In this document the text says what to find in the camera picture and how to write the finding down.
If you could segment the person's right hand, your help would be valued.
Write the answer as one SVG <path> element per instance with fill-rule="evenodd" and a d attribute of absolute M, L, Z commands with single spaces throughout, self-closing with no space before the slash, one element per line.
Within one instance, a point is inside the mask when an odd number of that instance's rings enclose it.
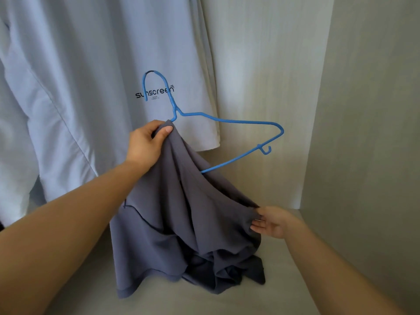
<path fill-rule="evenodd" d="M 300 223 L 299 218 L 289 211 L 278 207 L 271 206 L 271 220 L 273 224 L 273 235 L 270 237 L 277 239 L 286 239 L 287 235 Z"/>

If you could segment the person's left hand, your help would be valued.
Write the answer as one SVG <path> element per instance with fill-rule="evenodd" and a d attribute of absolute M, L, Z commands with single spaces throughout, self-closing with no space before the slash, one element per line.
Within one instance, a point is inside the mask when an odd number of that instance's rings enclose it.
<path fill-rule="evenodd" d="M 154 136 L 164 125 L 163 121 L 153 120 L 130 133 L 127 163 L 139 175 L 146 173 L 159 159 L 161 148 L 154 147 Z"/>

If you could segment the person's left forearm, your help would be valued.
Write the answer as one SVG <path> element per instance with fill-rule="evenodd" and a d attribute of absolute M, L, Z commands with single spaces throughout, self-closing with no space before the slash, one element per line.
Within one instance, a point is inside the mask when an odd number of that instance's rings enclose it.
<path fill-rule="evenodd" d="M 42 315 L 150 164 L 125 161 L 0 232 L 0 315 Z"/>

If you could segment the person's right forearm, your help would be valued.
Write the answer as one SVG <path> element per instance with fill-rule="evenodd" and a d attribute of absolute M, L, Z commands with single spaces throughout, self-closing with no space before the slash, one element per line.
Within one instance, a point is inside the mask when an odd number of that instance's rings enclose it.
<path fill-rule="evenodd" d="M 321 315 L 406 315 L 300 219 L 288 215 L 281 227 Z"/>

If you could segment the light blue hanging shirt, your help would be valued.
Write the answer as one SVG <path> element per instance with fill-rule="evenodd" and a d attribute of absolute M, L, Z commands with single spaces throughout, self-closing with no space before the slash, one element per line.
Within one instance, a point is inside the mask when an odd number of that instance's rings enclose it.
<path fill-rule="evenodd" d="M 217 116 L 201 0 L 0 0 L 0 223 L 120 164 L 131 131 Z"/>

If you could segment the grey garment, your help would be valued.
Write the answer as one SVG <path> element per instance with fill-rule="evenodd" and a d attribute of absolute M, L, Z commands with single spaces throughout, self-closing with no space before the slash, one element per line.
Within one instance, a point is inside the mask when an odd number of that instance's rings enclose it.
<path fill-rule="evenodd" d="M 265 284 L 250 229 L 258 205 L 210 165 L 172 126 L 158 161 L 135 184 L 110 222 L 119 298 L 149 276 L 184 279 L 213 294 L 247 277 Z"/>

